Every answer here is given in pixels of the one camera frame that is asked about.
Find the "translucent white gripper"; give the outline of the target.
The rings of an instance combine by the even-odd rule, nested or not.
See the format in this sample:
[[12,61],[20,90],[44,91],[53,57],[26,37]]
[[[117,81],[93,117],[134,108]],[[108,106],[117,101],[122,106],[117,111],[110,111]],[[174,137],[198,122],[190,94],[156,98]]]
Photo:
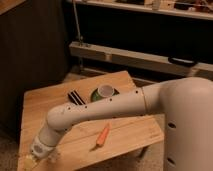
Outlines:
[[38,159],[46,158],[53,150],[53,147],[43,144],[38,138],[35,138],[30,146],[31,154]]

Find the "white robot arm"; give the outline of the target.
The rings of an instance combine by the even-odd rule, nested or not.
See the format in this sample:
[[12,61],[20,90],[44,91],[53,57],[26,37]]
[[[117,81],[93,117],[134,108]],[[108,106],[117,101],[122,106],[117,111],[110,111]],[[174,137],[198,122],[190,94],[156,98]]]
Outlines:
[[49,110],[30,153],[43,159],[72,126],[145,114],[165,115],[164,170],[213,171],[213,81],[188,77],[160,82],[85,105]]

